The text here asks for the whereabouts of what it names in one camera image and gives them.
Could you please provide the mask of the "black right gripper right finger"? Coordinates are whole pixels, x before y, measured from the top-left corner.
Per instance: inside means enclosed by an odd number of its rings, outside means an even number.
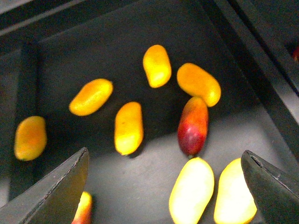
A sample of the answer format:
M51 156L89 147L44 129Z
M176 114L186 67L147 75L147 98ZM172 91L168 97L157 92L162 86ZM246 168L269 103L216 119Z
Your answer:
M299 222L299 179L246 150L241 156L245 182L266 224Z

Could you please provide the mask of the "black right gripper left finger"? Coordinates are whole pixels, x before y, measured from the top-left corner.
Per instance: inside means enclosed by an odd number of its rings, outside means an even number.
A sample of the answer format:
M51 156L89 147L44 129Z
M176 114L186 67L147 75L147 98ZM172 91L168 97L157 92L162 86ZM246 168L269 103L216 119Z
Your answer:
M85 187L89 152L82 148L1 207L2 224L70 224Z

